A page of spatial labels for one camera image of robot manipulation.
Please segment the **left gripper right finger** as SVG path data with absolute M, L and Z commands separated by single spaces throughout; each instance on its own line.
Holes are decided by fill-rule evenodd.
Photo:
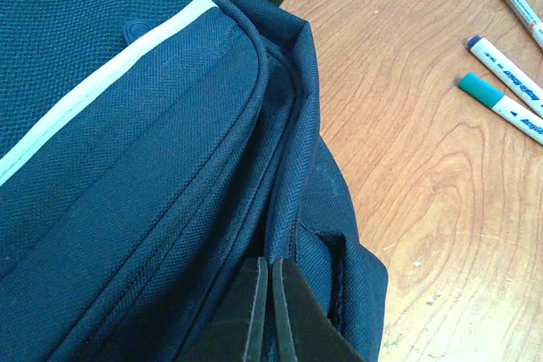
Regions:
M 272 296 L 279 361 L 361 361 L 334 328 L 291 259 L 272 266 Z

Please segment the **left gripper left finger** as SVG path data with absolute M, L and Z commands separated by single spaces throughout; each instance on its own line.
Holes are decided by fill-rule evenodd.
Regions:
M 266 318 L 268 263 L 246 259 L 215 315 L 180 361 L 260 361 Z

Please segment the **navy blue student backpack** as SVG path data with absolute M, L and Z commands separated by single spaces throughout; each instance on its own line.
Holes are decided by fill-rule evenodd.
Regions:
M 283 0 L 1 0 L 1 358 L 180 361 L 246 259 L 378 359 L 388 274 Z

